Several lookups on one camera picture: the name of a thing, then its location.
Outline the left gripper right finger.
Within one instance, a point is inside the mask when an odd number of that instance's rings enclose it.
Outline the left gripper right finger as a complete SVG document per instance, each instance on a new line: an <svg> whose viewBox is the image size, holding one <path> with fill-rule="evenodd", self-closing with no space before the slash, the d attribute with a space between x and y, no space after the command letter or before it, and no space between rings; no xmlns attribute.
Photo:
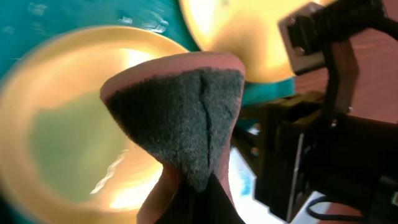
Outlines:
<svg viewBox="0 0 398 224"><path fill-rule="evenodd" d="M194 224L245 224L214 174L195 196Z"/></svg>

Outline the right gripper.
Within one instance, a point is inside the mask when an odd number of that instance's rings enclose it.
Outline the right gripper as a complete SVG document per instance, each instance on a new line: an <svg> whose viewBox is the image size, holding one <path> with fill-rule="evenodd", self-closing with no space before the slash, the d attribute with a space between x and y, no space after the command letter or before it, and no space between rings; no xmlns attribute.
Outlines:
<svg viewBox="0 0 398 224"><path fill-rule="evenodd" d="M397 221L397 126L340 113L313 92L242 108L232 143L256 176L254 197L284 221Z"/></svg>

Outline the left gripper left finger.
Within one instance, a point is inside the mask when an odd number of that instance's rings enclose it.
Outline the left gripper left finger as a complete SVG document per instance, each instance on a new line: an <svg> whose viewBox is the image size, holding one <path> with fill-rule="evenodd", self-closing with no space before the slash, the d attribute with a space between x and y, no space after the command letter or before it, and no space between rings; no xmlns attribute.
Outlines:
<svg viewBox="0 0 398 224"><path fill-rule="evenodd" d="M188 184L182 184L155 224L191 224L196 192Z"/></svg>

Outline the green and tan sponge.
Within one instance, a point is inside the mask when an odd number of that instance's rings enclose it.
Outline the green and tan sponge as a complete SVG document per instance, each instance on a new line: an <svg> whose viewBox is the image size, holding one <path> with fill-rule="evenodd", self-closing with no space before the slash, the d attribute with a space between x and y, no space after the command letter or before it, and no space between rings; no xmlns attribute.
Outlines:
<svg viewBox="0 0 398 224"><path fill-rule="evenodd" d="M138 223L155 223L182 184L204 191L211 174L234 206L230 141L244 78L242 61L232 54L190 52L141 63L105 81L100 98L113 119L163 167Z"/></svg>

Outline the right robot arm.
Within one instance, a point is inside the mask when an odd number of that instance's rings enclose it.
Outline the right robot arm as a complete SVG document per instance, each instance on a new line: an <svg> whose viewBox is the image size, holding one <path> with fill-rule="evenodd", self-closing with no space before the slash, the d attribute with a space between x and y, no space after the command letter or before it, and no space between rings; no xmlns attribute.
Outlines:
<svg viewBox="0 0 398 224"><path fill-rule="evenodd" d="M279 22L296 75L326 68L324 93L244 107L232 144L256 176L255 198L291 222L303 208L317 219L397 222L397 126L351 116L359 68L350 38L366 29L397 37L381 1L306 4Z"/></svg>

